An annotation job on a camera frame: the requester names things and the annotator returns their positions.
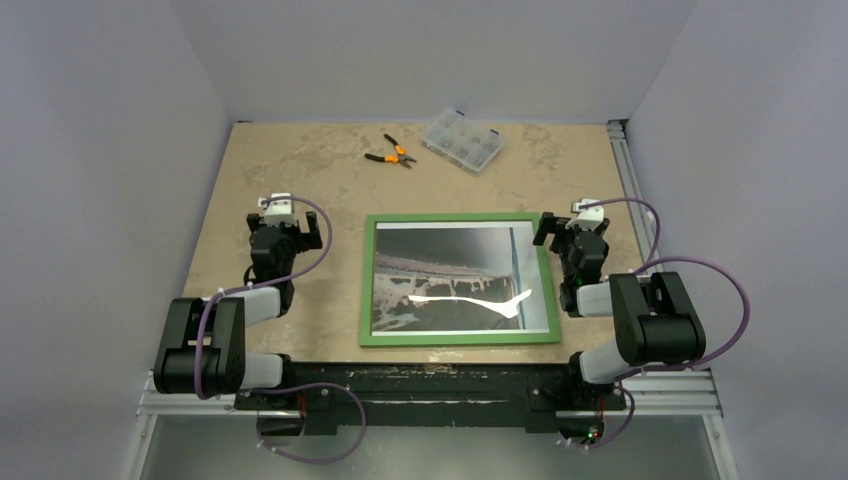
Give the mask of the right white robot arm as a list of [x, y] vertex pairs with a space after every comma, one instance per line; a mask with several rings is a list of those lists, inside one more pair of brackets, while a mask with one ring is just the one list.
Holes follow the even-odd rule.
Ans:
[[550, 251], [562, 269], [561, 309], [574, 318], [609, 317], [613, 335], [606, 343], [574, 354], [573, 373], [561, 392], [576, 407], [596, 399], [608, 385], [637, 367], [678, 365], [701, 359], [706, 335], [679, 274], [659, 272], [602, 276], [609, 254], [606, 218], [585, 223], [577, 218], [541, 215], [533, 244], [553, 239]]

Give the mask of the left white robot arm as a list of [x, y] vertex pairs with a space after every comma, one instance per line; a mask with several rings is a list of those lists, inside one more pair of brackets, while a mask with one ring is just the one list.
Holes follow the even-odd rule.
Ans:
[[251, 263], [242, 286], [171, 301], [153, 367], [158, 392], [207, 399], [259, 389], [272, 408], [295, 402], [298, 382], [284, 373], [287, 356], [248, 353], [246, 331], [289, 312], [299, 254], [328, 252], [318, 217], [307, 212], [302, 229], [290, 215], [248, 215]]

